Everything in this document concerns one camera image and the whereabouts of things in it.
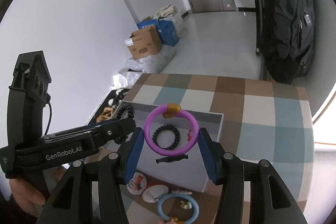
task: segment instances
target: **purple ring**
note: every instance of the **purple ring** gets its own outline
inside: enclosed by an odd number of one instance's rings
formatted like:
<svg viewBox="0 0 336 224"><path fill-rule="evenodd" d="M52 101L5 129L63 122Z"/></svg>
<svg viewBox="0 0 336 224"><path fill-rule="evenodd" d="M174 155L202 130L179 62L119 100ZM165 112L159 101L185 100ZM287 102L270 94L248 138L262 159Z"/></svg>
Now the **purple ring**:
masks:
<svg viewBox="0 0 336 224"><path fill-rule="evenodd" d="M176 113L175 116L185 118L189 121L189 123L192 127L191 140L184 147L181 147L181 148L176 149L176 150L164 150L164 149L158 147L152 141L152 138L151 138L151 134L150 134L151 124L152 124L152 122L153 122L153 120L156 116L167 112L167 107L168 107L168 104L158 106L148 115L148 117L145 121L145 124L143 126L143 134L144 134L146 143L151 148L151 150L158 153L159 155L161 155L161 156L180 156L180 155L183 155L183 154L187 153L190 149L192 149L193 146L195 145L195 143L197 142L198 129L199 129L198 128L198 123L197 123L196 119L194 118L194 116L192 116L189 112L181 109L181 111L179 113Z"/></svg>

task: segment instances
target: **black coiled cord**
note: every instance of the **black coiled cord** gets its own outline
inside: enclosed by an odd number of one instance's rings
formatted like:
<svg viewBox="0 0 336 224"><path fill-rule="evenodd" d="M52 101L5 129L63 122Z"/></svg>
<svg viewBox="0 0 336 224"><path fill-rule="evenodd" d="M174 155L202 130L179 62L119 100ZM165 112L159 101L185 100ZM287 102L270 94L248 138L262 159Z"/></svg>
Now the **black coiled cord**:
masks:
<svg viewBox="0 0 336 224"><path fill-rule="evenodd" d="M125 111L127 111L127 117L128 118L132 118L134 119L134 107L132 107L131 105L123 105L117 112L117 115L115 117L115 120L120 120L121 117L123 116L123 114L125 113ZM128 138L128 135L124 135L118 138L114 139L114 142L116 144L122 144L123 142L125 142Z"/></svg>
<svg viewBox="0 0 336 224"><path fill-rule="evenodd" d="M169 146L169 147L167 147L167 148L163 148L163 147L161 147L161 146L158 145L158 135L159 135L162 131L165 131L165 130L169 130L169 131L173 132L174 135L175 135L174 142L172 143L171 146ZM173 126L173 125L171 125L171 124L166 124L166 125L164 125L164 126L159 127L157 130L155 130L155 132L154 132L154 134L153 134L153 137L152 137L152 140L153 140L153 142L154 142L158 147L160 147L160 148L162 148L162 149L164 149L164 150L174 150L174 149L177 147L177 145L179 144L179 142L180 142L180 137L181 137L180 132L179 132L179 130L178 130L175 126Z"/></svg>

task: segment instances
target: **white plastic bag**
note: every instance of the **white plastic bag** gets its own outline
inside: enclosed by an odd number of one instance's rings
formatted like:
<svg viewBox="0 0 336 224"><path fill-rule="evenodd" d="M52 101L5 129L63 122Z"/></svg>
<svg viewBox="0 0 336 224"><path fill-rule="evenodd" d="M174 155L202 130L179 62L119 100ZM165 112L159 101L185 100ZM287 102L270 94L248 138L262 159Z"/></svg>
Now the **white plastic bag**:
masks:
<svg viewBox="0 0 336 224"><path fill-rule="evenodd" d="M139 79L142 72L128 71L123 68L119 71L118 75L113 75L112 86L113 89L117 88L131 88L135 82Z"/></svg>
<svg viewBox="0 0 336 224"><path fill-rule="evenodd" d="M125 68L142 73L160 73L174 58L175 54L174 47L162 45L162 49L158 54L139 59L128 59L125 62Z"/></svg>

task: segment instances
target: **blue box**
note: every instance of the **blue box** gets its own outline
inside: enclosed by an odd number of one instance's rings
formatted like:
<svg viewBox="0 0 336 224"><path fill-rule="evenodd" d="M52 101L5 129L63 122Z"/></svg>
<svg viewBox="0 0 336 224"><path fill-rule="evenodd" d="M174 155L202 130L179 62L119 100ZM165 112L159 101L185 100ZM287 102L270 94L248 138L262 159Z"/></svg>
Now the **blue box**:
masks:
<svg viewBox="0 0 336 224"><path fill-rule="evenodd" d="M150 25L155 25L156 31L163 44L174 47L178 43L179 38L176 35L174 24L171 21L152 19L137 24L139 29L143 29Z"/></svg>

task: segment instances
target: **screw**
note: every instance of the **screw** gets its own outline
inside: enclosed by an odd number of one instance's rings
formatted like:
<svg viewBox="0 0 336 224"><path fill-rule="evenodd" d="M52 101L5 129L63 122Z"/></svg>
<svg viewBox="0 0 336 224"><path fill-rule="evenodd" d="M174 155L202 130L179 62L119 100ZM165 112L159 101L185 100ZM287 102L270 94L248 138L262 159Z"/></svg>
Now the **screw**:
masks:
<svg viewBox="0 0 336 224"><path fill-rule="evenodd" d="M74 162L73 162L73 166L74 167L79 167L79 166L81 166L81 164L82 164L82 161L81 160L75 160Z"/></svg>
<svg viewBox="0 0 336 224"><path fill-rule="evenodd" d="M260 163L261 163L261 165L262 165L263 167L269 167L269 162L268 162L268 160L261 160Z"/></svg>
<svg viewBox="0 0 336 224"><path fill-rule="evenodd" d="M119 157L118 153L111 153L111 154L109 155L110 160L115 160L115 159L118 158L118 157Z"/></svg>
<svg viewBox="0 0 336 224"><path fill-rule="evenodd" d="M233 155L231 153L225 153L224 158L226 158L227 160L231 160L233 158Z"/></svg>

